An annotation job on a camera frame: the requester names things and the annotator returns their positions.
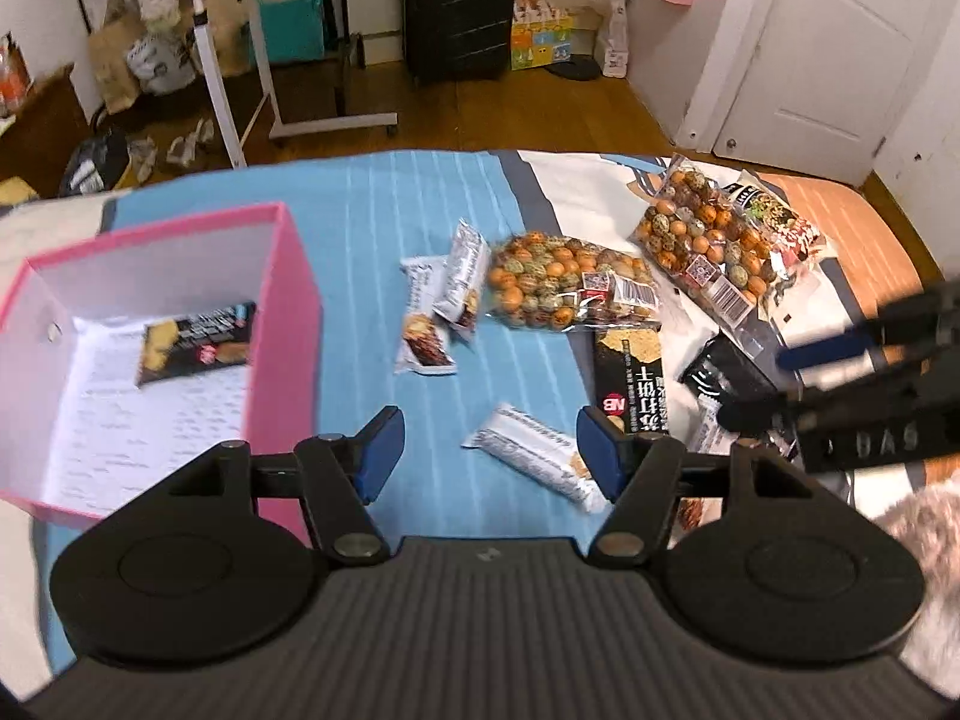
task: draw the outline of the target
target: desk leg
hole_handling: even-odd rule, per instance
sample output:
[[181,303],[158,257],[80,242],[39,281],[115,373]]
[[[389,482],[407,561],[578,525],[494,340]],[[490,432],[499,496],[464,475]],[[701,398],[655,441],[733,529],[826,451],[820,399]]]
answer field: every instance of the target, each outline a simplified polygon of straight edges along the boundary
[[224,89],[224,76],[220,73],[217,62],[217,52],[213,47],[213,35],[206,23],[206,13],[194,14],[194,35],[197,39],[197,50],[200,54],[200,66],[203,67],[203,77],[206,79],[206,88],[213,103],[213,112],[217,117],[220,135],[227,147],[227,155],[234,167],[246,167],[247,161],[240,146],[240,137],[237,135],[236,124],[233,123],[233,112],[227,100],[227,90]]
[[277,92],[274,91],[274,77],[270,72],[270,56],[267,54],[267,38],[263,33],[260,20],[260,0],[244,0],[247,3],[247,15],[250,18],[250,38],[253,43],[253,57],[256,59],[256,71],[260,76],[260,88],[270,98],[270,107],[274,110],[274,121],[283,124],[280,119],[280,107],[277,105]]

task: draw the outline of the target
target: black suitcase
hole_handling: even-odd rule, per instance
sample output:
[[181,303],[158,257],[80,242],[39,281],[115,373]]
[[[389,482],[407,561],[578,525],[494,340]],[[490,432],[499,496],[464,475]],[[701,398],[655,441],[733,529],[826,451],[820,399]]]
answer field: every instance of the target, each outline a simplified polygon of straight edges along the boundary
[[403,0],[403,56],[414,81],[502,73],[513,15],[514,0]]

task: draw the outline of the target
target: bed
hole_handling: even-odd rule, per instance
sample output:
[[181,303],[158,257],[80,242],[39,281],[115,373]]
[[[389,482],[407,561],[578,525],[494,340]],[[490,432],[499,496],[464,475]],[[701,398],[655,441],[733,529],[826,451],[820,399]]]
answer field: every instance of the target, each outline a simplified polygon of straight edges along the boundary
[[[394,375],[406,300],[398,261],[445,253],[461,217],[490,240],[528,228],[633,250],[627,235],[645,209],[651,176],[665,164],[661,157],[609,154],[397,151],[205,173],[127,196],[45,201],[0,218],[0,292],[19,259],[37,250],[178,215],[281,200],[294,215],[325,306],[316,428],[350,434],[385,403],[406,415],[403,459],[371,507],[392,544],[405,533],[422,533],[573,536],[586,546],[603,512],[583,514],[504,464],[460,448],[503,400],[572,434],[592,391],[584,337],[518,333],[483,322],[473,348],[458,347],[456,376]],[[722,183],[737,175],[702,167]],[[854,191],[814,179],[762,177],[836,247],[837,257],[818,274],[813,310],[779,327],[786,343],[839,329],[874,312],[877,303],[919,288],[906,253]],[[683,296],[661,293],[667,295],[664,363],[676,376],[717,327]],[[769,354],[757,362],[776,375]],[[838,383],[881,364],[865,356],[813,371],[808,383]],[[858,472],[856,496],[844,475],[824,483],[874,517],[935,473],[930,464]],[[72,659],[46,581],[75,536],[0,503],[0,679],[18,695],[33,692]]]

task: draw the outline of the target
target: teal storage box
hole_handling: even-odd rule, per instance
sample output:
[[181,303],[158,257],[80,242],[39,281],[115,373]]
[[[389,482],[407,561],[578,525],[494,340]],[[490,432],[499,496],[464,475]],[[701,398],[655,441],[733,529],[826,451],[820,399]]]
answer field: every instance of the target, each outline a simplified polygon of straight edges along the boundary
[[[323,59],[323,0],[260,1],[270,64]],[[251,62],[253,44],[250,45]]]

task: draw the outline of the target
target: white wall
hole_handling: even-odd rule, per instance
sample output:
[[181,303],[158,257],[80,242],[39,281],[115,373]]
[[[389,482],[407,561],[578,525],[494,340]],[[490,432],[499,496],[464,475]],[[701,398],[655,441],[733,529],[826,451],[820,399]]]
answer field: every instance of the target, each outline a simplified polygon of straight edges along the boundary
[[630,0],[627,78],[674,141],[700,83],[727,0],[694,0],[685,7],[663,0]]
[[77,0],[0,0],[0,33],[7,31],[20,44],[33,77],[74,62],[72,80],[80,105],[88,117],[96,110],[101,100],[86,54],[86,30]]
[[960,274],[960,2],[874,170],[944,274]]

